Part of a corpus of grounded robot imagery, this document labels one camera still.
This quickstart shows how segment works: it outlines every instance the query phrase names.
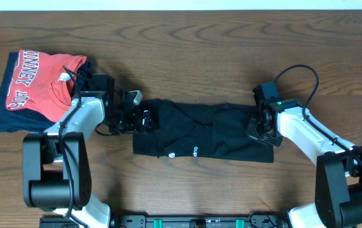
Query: black cable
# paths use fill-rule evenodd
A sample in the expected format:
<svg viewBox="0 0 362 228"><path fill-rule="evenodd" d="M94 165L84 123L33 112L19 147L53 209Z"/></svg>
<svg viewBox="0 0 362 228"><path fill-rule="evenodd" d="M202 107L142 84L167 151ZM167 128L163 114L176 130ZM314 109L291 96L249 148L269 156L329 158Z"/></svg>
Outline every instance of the black cable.
<svg viewBox="0 0 362 228"><path fill-rule="evenodd" d="M277 225L272 221L272 219L269 217L269 215L268 215L267 213L262 212L262 211L255 211L255 212L252 212L252 213L249 215L249 222L251 223L251 225L252 225L254 228L258 228L258 226L254 225L254 224L252 223L251 217L252 217L254 214L258 214L258 213L261 213L261 214L267 216L268 219L269 219L269 222L271 223L271 225L274 226L274 227L277 227Z"/></svg>
<svg viewBox="0 0 362 228"><path fill-rule="evenodd" d="M362 168L362 161L361 159L358 158L357 155L354 154L353 150L350 150L349 148L346 148L343 144L341 144L340 142L338 142L338 138L337 137L332 137L329 134L327 134L325 131L323 131L322 129L320 129L315 123L313 123L310 120L310 116L306 115L306 107L309 104L310 100L312 99L313 95L316 93L316 90L319 86L319 76L316 72L316 70L314 70L312 67L307 66L307 65L294 65L294 66L290 66L288 68L286 68L284 71L282 71L280 74L278 74L278 76L275 77L274 82L276 82L285 72L287 72L290 69L296 68L296 67L304 67L309 69L310 71L312 71L314 73L314 77L316 78L316 84L314 85L314 89L311 93L311 95L309 96L309 99L307 99L306 104L303 106L302 108L302 115L303 115L303 121L307 121L312 127L314 127L316 130L318 130L320 133L322 133L327 139L329 139L332 143L335 143L336 145L338 145L341 149L343 149L345 152L348 152L348 154L357 161L357 163L359 164L359 166Z"/></svg>
<svg viewBox="0 0 362 228"><path fill-rule="evenodd" d="M74 81L74 86L77 89L77 95L78 95L77 106L74 108L74 110L72 110L67 115L67 117L65 117L65 119L62 122L60 122L60 129L58 130L58 144L60 146L60 152L62 154L65 169L67 170L68 183L69 183L69 189L70 189L70 200L69 200L68 210L67 210L67 213L64 215L64 217L66 219L69 219L71 217L72 209L74 208L74 178L72 177L72 171L71 171L71 168L70 168L70 165L69 165L67 152L65 151L65 147L67 145L65 144L65 142L63 140L62 132L63 132L64 128L66 127L67 122L71 119L71 117L74 115L74 113L81 107L82 98L81 98L81 93L80 93L80 90L79 90L79 86L78 86L76 80L74 79L74 76L72 76L72 74L75 74L75 73L71 72L65 66L63 66L63 68L68 73L71 80Z"/></svg>

